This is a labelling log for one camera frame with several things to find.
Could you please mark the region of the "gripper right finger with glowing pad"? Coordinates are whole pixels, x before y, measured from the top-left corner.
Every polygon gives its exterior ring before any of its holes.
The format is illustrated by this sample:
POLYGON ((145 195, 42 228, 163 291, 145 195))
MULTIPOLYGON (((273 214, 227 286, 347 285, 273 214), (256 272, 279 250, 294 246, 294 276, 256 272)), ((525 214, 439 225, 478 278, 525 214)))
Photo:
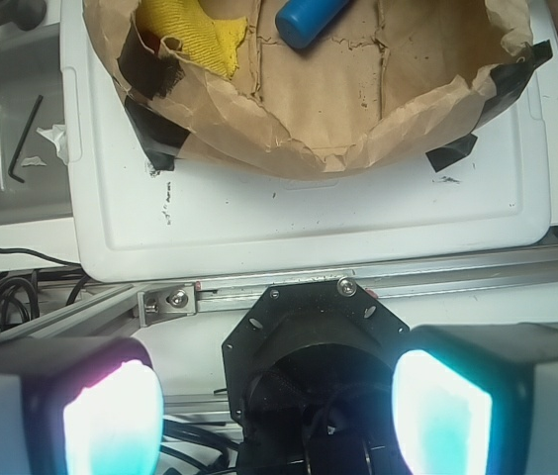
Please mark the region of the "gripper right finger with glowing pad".
POLYGON ((392 382, 413 474, 558 474, 558 323, 425 325, 392 382))

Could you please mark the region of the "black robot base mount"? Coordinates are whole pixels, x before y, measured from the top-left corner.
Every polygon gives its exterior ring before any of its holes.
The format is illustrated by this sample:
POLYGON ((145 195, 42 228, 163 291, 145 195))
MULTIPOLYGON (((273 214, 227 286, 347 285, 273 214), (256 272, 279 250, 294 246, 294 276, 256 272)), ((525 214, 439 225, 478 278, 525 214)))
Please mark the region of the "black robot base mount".
POLYGON ((223 346, 239 474, 404 474, 391 409, 409 327, 348 279, 274 286, 223 346))

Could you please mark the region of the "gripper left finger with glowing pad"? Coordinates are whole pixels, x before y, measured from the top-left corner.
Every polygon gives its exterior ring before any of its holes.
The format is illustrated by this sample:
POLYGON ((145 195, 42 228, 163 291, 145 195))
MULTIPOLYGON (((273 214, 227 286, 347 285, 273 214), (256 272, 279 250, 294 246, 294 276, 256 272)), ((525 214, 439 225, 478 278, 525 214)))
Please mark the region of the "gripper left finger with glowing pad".
POLYGON ((0 474, 151 474, 163 394, 132 337, 0 337, 0 474))

